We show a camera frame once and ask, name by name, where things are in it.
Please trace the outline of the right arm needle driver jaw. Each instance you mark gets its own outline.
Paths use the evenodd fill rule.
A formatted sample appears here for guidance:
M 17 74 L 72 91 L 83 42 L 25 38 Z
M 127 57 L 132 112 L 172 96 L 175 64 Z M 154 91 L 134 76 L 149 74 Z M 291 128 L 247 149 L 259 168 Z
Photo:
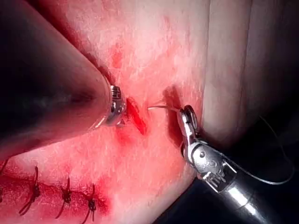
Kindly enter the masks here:
M 191 125 L 192 133 L 195 138 L 199 138 L 199 127 L 196 113 L 191 105 L 186 105 L 184 111 L 187 116 L 188 123 Z
M 188 143 L 191 136 L 190 121 L 185 112 L 177 113 L 178 124 L 183 135 L 184 143 Z

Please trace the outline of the right arm needle driver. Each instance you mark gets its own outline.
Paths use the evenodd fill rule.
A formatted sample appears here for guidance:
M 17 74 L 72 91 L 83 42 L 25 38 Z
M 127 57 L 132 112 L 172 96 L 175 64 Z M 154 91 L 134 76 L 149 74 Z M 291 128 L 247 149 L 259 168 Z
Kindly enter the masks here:
M 202 140 L 184 138 L 181 151 L 184 160 L 197 172 L 198 178 L 218 194 L 236 178 L 236 165 Z

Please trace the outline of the left arm needle driver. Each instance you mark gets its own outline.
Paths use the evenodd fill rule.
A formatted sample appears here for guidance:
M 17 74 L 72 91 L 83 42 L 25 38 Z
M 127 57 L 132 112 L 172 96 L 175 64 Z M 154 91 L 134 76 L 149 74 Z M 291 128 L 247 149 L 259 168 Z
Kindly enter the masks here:
M 112 103 L 105 124 L 107 126 L 122 127 L 125 124 L 123 117 L 126 114 L 127 109 L 126 98 L 118 86 L 111 85 L 110 91 Z

